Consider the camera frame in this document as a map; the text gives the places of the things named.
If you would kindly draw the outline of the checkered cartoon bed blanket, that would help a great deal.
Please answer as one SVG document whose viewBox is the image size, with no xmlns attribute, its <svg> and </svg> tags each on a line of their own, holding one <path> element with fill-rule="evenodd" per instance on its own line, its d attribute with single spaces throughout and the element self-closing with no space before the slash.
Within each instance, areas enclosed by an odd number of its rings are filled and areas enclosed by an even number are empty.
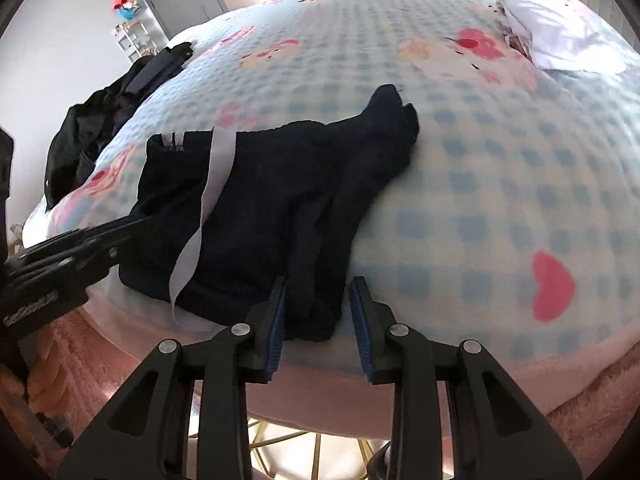
<svg viewBox="0 0 640 480">
<path fill-rule="evenodd" d="M 357 364 L 344 287 L 575 389 L 639 341 L 639 55 L 579 0 L 269 0 L 28 219 L 149 224 L 88 304 L 120 348 L 207 337 L 288 281 L 286 358 Z"/>
</svg>

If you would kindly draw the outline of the white printed pillow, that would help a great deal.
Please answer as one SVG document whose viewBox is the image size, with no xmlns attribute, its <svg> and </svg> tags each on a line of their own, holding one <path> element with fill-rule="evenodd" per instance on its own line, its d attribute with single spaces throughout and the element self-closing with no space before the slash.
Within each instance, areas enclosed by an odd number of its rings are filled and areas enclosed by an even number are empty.
<svg viewBox="0 0 640 480">
<path fill-rule="evenodd" d="M 618 75 L 639 55 L 578 0 L 498 0 L 506 21 L 543 70 Z"/>
</svg>

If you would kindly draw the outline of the black clothes pile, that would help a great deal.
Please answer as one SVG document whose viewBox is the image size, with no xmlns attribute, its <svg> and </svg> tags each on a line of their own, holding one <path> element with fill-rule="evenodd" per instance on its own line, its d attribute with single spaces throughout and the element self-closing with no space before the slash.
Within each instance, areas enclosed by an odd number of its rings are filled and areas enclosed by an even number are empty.
<svg viewBox="0 0 640 480">
<path fill-rule="evenodd" d="M 182 42 L 142 56 L 126 74 L 68 109 L 47 156 L 43 195 L 49 210 L 87 181 L 99 154 L 122 126 L 192 55 L 192 44 Z"/>
</svg>

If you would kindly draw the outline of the navy striped garment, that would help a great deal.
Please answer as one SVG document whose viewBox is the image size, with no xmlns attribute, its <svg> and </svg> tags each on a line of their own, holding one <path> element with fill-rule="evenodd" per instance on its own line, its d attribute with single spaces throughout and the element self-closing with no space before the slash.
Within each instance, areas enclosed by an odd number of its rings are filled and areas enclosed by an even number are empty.
<svg viewBox="0 0 640 480">
<path fill-rule="evenodd" d="M 122 284 L 220 325 L 286 283 L 285 335 L 326 341 L 342 316 L 352 241 L 409 165 L 416 109 L 384 84 L 363 111 L 241 131 L 151 136 L 134 212 L 150 223 L 119 265 Z"/>
</svg>

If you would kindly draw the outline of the white shelf with toys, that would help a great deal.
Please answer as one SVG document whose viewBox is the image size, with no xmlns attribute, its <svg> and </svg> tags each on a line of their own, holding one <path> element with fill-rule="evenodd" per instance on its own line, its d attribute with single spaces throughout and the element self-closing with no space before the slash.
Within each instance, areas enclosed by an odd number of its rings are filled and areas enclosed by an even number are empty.
<svg viewBox="0 0 640 480">
<path fill-rule="evenodd" d="M 122 18 L 112 30 L 112 36 L 127 60 L 134 64 L 139 58 L 154 54 L 154 41 L 145 24 L 138 19 L 142 6 L 137 0 L 112 0 L 112 10 Z"/>
</svg>

